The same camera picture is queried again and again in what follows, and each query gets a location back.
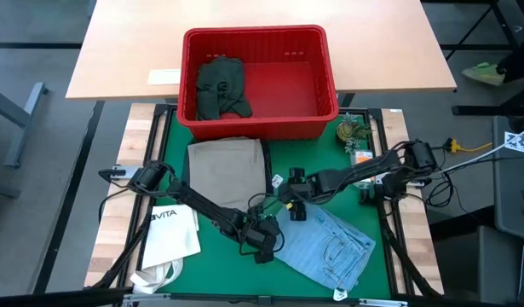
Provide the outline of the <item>dark green garment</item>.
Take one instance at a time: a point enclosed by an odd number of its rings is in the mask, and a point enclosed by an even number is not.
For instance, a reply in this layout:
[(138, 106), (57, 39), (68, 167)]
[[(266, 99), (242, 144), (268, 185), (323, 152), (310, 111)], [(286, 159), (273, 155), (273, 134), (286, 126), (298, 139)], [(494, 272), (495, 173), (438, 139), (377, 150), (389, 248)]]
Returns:
[(245, 70), (239, 58), (218, 56), (202, 64), (196, 81), (197, 120), (219, 120), (224, 113), (249, 118), (252, 108), (245, 96)]

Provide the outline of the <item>small potted artificial plant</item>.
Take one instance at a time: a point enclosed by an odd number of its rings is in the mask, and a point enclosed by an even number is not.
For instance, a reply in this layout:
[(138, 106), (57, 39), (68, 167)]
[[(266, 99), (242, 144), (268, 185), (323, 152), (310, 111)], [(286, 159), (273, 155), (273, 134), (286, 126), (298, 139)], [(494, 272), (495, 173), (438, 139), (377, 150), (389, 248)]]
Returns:
[(359, 117), (351, 113), (345, 113), (336, 128), (337, 140), (343, 144), (348, 154), (360, 149), (360, 143), (366, 141), (370, 135), (371, 125), (361, 123)]

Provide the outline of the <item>black aluminium frame rail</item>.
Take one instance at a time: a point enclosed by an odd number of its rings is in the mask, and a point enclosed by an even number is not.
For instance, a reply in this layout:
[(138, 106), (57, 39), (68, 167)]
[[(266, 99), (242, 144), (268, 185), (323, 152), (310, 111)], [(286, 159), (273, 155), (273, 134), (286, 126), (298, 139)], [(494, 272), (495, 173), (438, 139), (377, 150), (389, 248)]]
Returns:
[[(372, 128), (373, 150), (377, 156), (410, 139), (400, 109), (368, 110)], [(383, 228), (394, 240), (395, 252), (387, 249), (392, 294), (409, 296), (439, 295), (444, 292), (441, 273), (429, 229), (427, 209), (420, 191), (408, 187), (403, 197), (385, 200), (380, 209)]]
[[(158, 120), (161, 116), (165, 117), (166, 113), (172, 114), (176, 109), (177, 105), (157, 104), (154, 109), (153, 120)], [(383, 112), (380, 108), (340, 107), (339, 114), (344, 115), (345, 113), (361, 116), (365, 120), (383, 121)]]
[[(164, 155), (172, 114), (166, 113), (153, 120), (156, 105), (135, 103), (130, 108), (118, 158), (114, 165), (140, 167), (145, 161)], [(93, 286), (117, 261), (125, 246), (140, 228), (148, 208), (154, 200), (139, 198), (131, 192), (120, 193), (125, 180), (117, 180), (108, 193), (112, 196), (102, 209), (94, 249), (84, 280), (86, 287)]]

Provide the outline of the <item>light blue denim garment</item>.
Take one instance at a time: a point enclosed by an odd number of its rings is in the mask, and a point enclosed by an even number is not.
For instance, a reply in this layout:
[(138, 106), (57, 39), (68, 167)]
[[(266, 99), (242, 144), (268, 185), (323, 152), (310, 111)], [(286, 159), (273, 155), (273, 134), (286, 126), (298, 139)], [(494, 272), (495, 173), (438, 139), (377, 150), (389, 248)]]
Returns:
[(276, 214), (284, 234), (275, 257), (312, 281), (331, 290), (351, 291), (376, 242), (326, 209), (305, 205), (307, 219), (293, 221), (283, 208)]

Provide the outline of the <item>light wooden table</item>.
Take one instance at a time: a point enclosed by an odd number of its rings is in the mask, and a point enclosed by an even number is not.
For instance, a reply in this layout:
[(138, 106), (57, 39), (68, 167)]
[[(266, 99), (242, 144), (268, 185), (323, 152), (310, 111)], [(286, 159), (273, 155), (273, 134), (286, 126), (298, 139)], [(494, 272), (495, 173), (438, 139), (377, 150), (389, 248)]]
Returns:
[(281, 25), (325, 30), (340, 92), (456, 88), (420, 0), (98, 0), (66, 95), (172, 97), (149, 78), (180, 67), (186, 31)]

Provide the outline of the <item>tan garment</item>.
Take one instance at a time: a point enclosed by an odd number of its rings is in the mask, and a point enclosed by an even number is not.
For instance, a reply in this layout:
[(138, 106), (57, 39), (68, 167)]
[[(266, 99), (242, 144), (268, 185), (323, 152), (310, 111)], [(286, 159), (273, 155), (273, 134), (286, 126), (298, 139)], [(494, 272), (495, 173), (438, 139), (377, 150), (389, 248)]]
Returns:
[(221, 207), (247, 211), (267, 192), (262, 144), (228, 138), (187, 147), (189, 186)]

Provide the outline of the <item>silver metal bracket plate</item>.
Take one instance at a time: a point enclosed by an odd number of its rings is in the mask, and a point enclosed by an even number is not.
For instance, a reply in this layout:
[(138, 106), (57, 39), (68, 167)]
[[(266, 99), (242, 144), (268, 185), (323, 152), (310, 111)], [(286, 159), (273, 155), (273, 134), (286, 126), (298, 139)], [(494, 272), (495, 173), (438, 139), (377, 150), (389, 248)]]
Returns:
[(110, 178), (112, 180), (131, 179), (137, 170), (137, 166), (114, 165), (110, 171)]

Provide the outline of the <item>green table mat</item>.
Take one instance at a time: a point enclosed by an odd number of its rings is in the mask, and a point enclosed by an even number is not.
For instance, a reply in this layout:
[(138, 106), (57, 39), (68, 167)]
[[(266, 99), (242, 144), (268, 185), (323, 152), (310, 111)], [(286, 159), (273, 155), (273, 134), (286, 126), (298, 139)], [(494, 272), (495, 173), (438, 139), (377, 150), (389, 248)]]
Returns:
[[(303, 168), (311, 174), (349, 166), (349, 156), (336, 138), (339, 122), (338, 119), (330, 122), (317, 139), (270, 142), (272, 173), (287, 177), (291, 167)], [(351, 298), (389, 298), (389, 278), (377, 208), (362, 205), (359, 200), (360, 191), (349, 186), (323, 206), (376, 243), (365, 269), (348, 295)], [(205, 217), (199, 219), (199, 242), (200, 253), (185, 258), (182, 273), (163, 287), (163, 292), (315, 299), (331, 299), (333, 296), (330, 288), (310, 280), (278, 259), (256, 264), (252, 256), (239, 255), (238, 244), (219, 234)]]

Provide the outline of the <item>grey cabinet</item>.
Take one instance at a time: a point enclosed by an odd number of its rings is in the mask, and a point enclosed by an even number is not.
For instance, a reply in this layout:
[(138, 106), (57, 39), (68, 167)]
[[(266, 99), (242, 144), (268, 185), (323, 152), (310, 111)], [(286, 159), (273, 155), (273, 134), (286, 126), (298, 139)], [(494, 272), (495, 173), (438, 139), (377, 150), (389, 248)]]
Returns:
[(507, 118), (494, 117), (493, 145), (503, 145), (493, 155), (492, 162), (496, 226), (524, 239), (524, 153), (504, 147), (505, 131), (515, 134)]

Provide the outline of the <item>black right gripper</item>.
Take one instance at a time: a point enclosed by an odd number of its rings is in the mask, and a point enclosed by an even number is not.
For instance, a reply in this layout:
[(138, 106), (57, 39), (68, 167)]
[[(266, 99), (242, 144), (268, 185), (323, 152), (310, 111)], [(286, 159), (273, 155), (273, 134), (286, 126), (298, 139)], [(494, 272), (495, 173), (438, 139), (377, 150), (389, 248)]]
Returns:
[[(320, 174), (315, 172), (308, 176), (305, 175), (303, 168), (292, 167), (289, 169), (289, 176), (278, 189), (278, 200), (283, 204), (293, 202), (305, 202), (313, 205), (320, 204)], [(300, 203), (297, 209), (290, 209), (291, 221), (305, 221), (307, 213), (305, 205)]]

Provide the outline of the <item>red plastic laundry bin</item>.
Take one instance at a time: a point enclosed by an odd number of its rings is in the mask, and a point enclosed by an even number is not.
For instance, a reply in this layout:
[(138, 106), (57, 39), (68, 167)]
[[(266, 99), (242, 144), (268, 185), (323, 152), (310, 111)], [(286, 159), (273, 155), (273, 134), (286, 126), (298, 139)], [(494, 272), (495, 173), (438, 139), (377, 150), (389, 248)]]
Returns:
[[(217, 120), (197, 118), (199, 70), (219, 56), (241, 60), (250, 117), (226, 113)], [(198, 140), (314, 139), (338, 109), (321, 26), (193, 28), (184, 35), (177, 118)]]

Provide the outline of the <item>white printed paper tag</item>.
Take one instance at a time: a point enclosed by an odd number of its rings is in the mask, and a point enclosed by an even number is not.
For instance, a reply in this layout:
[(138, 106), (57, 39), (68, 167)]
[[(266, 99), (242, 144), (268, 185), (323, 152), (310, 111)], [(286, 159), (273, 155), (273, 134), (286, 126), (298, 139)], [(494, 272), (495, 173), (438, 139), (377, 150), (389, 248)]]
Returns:
[(505, 131), (504, 133), (504, 147), (524, 153), (524, 136)]

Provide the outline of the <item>clear box with orange label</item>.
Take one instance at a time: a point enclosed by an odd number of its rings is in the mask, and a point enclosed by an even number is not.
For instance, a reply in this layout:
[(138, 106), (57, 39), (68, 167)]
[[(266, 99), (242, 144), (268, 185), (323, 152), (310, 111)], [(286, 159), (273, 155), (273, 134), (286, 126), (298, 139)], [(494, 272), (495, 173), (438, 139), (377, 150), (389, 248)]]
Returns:
[[(373, 154), (369, 150), (358, 149), (358, 150), (354, 150), (350, 154), (350, 161), (351, 161), (352, 166), (357, 165), (362, 162), (366, 162), (372, 158), (373, 158)], [(358, 182), (355, 182), (354, 186), (360, 189), (370, 189), (374, 185), (374, 183), (375, 183), (375, 177), (369, 177), (366, 179), (362, 179)]]

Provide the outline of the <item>black front frame bar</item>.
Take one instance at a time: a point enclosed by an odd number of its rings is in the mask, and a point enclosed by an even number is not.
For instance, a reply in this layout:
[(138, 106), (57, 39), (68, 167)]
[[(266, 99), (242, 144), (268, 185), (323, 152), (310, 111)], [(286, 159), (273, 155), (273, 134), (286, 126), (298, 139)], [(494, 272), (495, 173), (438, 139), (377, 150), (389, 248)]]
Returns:
[[(109, 304), (133, 304), (143, 301), (192, 300), (222, 301), (230, 304), (250, 303), (258, 306), (272, 306), (292, 302), (305, 304), (333, 304), (331, 298), (283, 297), (267, 295), (197, 295), (188, 293), (133, 294), (130, 287), (88, 288), (82, 291), (28, 294), (0, 297), (0, 307), (98, 307)], [(521, 302), (492, 304), (478, 301), (461, 301), (439, 296), (437, 298), (395, 294), (388, 299), (346, 298), (342, 304), (353, 307), (524, 307)]]

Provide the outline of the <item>person's leg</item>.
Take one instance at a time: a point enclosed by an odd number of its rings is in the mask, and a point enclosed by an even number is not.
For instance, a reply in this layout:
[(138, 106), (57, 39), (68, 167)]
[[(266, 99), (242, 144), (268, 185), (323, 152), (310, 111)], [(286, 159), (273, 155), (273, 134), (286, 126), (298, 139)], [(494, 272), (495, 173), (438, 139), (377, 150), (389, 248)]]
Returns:
[(504, 76), (505, 83), (524, 78), (524, 49), (517, 49), (507, 55), (498, 63), (496, 71)]

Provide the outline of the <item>white cloth tote bag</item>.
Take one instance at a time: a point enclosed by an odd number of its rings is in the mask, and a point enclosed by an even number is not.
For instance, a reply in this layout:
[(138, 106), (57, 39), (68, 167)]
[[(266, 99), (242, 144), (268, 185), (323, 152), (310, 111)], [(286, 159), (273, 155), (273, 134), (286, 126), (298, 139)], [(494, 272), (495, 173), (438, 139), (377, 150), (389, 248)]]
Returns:
[(186, 205), (155, 206), (141, 269), (130, 281), (135, 294), (154, 294), (181, 274), (184, 258), (201, 252), (197, 212)]

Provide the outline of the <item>white paper strip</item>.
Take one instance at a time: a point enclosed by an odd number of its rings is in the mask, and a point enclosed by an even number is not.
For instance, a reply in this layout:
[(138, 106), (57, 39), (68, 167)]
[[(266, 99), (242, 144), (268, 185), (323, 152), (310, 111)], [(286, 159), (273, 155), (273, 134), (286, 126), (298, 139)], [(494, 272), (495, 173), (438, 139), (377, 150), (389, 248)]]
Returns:
[(148, 74), (147, 83), (150, 85), (172, 85), (181, 81), (180, 69), (157, 69)]

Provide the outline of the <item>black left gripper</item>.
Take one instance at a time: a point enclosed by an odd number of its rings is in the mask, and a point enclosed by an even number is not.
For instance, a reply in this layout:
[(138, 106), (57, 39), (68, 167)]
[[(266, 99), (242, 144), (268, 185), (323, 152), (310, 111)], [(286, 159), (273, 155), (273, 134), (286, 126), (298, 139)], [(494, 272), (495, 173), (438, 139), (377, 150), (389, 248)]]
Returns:
[(277, 237), (281, 235), (279, 224), (274, 216), (247, 219), (240, 229), (239, 245), (244, 244), (258, 250), (256, 264), (266, 264), (274, 260)]

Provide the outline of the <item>grey metal desk leg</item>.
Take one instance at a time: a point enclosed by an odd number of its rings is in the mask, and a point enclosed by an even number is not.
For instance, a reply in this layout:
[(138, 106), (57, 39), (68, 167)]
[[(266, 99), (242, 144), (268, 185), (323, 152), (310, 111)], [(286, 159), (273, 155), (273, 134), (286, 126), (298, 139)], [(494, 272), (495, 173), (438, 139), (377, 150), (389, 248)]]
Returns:
[(24, 107), (19, 107), (0, 92), (0, 115), (18, 127), (4, 160), (5, 166), (20, 167), (20, 157), (31, 130), (38, 104), (48, 92), (49, 90), (44, 82), (35, 83)]

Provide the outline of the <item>yellow power plug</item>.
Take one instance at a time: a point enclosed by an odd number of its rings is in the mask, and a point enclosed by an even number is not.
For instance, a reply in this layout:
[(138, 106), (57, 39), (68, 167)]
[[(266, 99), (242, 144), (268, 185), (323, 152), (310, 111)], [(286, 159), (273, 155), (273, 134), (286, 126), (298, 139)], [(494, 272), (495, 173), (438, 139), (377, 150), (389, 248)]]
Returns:
[(483, 144), (476, 148), (464, 148), (458, 143), (456, 139), (451, 139), (450, 150), (453, 154), (457, 152), (473, 153), (473, 152), (479, 152), (481, 150), (490, 148), (491, 146), (492, 146), (492, 143), (489, 142), (489, 143)]

